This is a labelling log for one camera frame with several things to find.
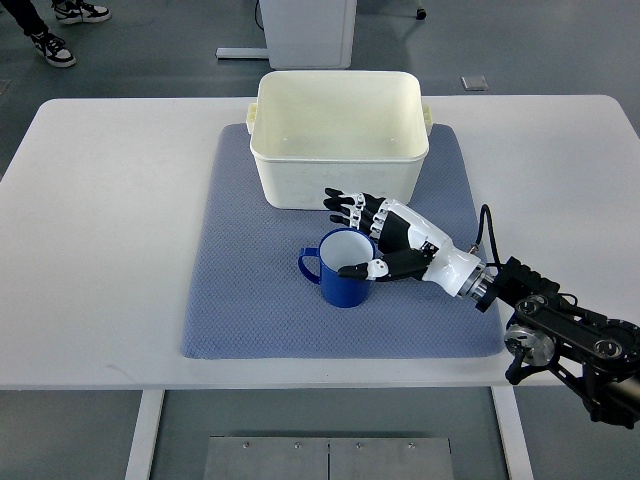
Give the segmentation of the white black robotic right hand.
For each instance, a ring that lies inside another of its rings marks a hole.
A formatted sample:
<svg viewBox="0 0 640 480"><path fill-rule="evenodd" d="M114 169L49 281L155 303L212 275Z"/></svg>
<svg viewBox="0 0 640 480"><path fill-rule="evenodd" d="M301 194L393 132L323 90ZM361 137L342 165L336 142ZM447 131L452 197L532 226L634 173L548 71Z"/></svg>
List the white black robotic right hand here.
<svg viewBox="0 0 640 480"><path fill-rule="evenodd" d="M342 278L395 281L414 278L433 282L453 297L481 299L491 277L482 260L455 247L452 239L405 204L368 193L347 194L327 188L324 206L330 220L367 235L377 259L338 270Z"/></svg>

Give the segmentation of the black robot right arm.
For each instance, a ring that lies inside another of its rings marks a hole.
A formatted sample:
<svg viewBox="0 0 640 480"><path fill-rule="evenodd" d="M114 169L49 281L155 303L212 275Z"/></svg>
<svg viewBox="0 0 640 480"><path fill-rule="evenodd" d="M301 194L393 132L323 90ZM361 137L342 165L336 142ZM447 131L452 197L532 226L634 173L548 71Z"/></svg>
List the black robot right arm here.
<svg viewBox="0 0 640 480"><path fill-rule="evenodd" d="M484 235L496 273L481 267L469 295L482 312L497 300L513 309L504 336L513 356L507 381L518 385L549 372L581 399L592 421L632 429L639 422L639 326L581 307L575 295L513 257L501 262L486 204L472 252Z"/></svg>

